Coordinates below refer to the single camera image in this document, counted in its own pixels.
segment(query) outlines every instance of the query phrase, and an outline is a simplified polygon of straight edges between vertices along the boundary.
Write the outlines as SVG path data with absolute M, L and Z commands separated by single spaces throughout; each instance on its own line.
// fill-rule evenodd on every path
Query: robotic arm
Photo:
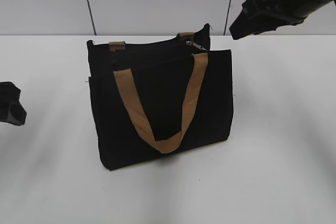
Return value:
M 21 126 L 27 113 L 20 104 L 21 90 L 11 82 L 0 82 L 0 122 Z
M 299 25 L 309 14 L 331 1 L 335 0 L 246 0 L 230 32 L 236 40 L 280 26 Z

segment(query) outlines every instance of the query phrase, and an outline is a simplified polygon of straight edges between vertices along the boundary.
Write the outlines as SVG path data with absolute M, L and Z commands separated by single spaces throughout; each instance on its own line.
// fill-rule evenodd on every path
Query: white table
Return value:
M 336 36 L 213 37 L 233 52 L 229 140 L 103 168 L 86 40 L 167 38 L 1 37 L 28 115 L 0 123 L 0 223 L 335 224 Z

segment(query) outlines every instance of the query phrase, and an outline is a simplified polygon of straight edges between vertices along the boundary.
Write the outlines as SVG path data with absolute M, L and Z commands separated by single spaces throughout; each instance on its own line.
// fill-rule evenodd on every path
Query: black tote bag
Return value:
M 88 50 L 94 51 L 90 44 Z M 230 50 L 207 51 L 177 41 L 109 53 L 104 70 L 89 78 L 100 159 L 107 169 L 228 138 Z

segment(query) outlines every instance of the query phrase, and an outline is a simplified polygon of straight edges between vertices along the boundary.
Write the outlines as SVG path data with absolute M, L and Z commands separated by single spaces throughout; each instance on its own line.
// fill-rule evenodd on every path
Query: metal zipper pull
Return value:
M 187 46 L 193 46 L 198 48 L 199 50 L 203 50 L 203 51 L 207 51 L 204 47 L 202 47 L 201 45 L 193 42 L 193 41 L 186 41 Z

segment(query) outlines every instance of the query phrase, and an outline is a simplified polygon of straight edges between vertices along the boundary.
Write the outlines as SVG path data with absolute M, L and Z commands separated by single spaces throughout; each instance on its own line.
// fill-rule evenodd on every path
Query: tan strap handle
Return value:
M 125 50 L 126 43 L 125 41 L 115 41 L 109 43 L 110 51 L 115 52 L 116 50 Z
M 131 69 L 113 72 L 121 99 L 139 137 L 163 154 L 172 152 L 180 146 L 184 134 L 195 115 L 199 92 L 208 65 L 208 54 L 203 53 L 193 56 L 195 60 L 194 69 L 189 79 L 182 105 L 181 131 L 162 141 L 155 141 L 152 128 L 143 111 Z
M 194 33 L 179 33 L 177 34 L 180 38 L 180 41 L 190 40 L 194 41 Z

